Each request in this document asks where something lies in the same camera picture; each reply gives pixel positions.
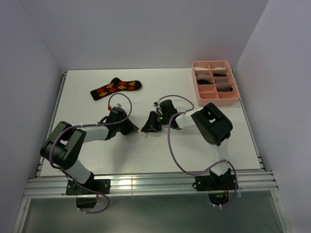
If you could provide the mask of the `black orange argyle sock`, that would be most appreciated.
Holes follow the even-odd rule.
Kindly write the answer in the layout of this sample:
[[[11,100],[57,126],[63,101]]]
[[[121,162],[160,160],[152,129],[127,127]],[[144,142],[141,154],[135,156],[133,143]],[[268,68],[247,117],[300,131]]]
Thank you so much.
[[[122,81],[118,77],[113,78],[110,83],[90,91],[93,100],[100,100],[109,95],[121,92],[121,91],[136,91],[142,88],[140,81]]]

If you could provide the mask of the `black white-striped sock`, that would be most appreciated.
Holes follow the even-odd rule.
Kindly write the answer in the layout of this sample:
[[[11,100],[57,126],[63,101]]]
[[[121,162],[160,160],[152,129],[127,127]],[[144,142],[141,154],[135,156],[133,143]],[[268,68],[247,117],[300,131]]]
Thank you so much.
[[[223,89],[217,89],[217,92],[232,92],[233,88],[232,87],[227,87]]]

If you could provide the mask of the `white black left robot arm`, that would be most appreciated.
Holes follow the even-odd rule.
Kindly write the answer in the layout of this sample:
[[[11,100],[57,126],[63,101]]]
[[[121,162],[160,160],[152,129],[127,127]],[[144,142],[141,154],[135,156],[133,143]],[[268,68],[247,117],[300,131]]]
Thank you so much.
[[[40,149],[40,155],[52,162],[77,182],[77,188],[84,194],[94,190],[94,174],[78,159],[82,145],[92,141],[106,141],[117,133],[126,136],[138,131],[126,112],[120,107],[113,107],[108,116],[96,124],[73,127],[61,121],[57,124]]]

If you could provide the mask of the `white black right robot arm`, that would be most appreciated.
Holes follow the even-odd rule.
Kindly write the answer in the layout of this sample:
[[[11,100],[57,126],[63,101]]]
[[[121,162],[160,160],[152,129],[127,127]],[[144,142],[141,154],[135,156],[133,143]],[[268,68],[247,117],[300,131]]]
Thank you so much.
[[[165,126],[174,130],[196,127],[207,143],[214,147],[214,162],[209,168],[210,183],[215,189],[226,185],[231,174],[227,160],[228,140],[233,130],[231,121],[213,104],[208,103],[198,109],[179,113],[171,100],[155,102],[155,110],[151,111],[147,122],[142,127],[143,133],[157,133]]]

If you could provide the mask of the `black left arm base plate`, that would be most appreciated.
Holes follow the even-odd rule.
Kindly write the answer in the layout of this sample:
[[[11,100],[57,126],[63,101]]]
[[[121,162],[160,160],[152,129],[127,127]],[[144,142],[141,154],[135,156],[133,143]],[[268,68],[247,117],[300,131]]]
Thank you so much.
[[[109,194],[111,180],[95,179],[88,185],[78,184],[69,180],[66,188],[67,196],[91,195],[91,194]]]

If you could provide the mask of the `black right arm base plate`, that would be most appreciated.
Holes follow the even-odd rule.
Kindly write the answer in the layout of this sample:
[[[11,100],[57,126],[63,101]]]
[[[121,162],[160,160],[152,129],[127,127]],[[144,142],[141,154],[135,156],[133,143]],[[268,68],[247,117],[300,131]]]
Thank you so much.
[[[225,191],[235,190],[238,184],[234,175],[217,176],[211,174],[207,176],[196,176],[193,187],[197,191]]]

